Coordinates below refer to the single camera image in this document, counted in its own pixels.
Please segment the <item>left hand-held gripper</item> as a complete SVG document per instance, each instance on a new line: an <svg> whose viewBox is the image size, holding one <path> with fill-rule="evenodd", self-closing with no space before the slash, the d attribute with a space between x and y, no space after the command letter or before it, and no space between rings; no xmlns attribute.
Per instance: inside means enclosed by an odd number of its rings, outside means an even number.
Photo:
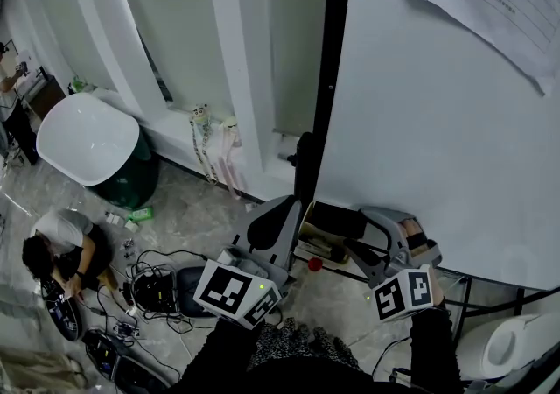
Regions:
<svg viewBox="0 0 560 394"><path fill-rule="evenodd" d="M233 227L231 245L206 262L193 295L209 313L246 329L255 328L286 292L291 253L298 240L302 204L257 207Z"/></svg>

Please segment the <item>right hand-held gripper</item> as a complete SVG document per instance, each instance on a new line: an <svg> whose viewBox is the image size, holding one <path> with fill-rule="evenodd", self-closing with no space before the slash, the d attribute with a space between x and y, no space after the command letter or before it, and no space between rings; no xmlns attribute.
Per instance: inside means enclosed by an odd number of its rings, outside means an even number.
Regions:
<svg viewBox="0 0 560 394"><path fill-rule="evenodd" d="M367 278L371 304L381 322L434 306L429 268L441 264L438 244L410 213L365 206L358 228L343 243Z"/></svg>

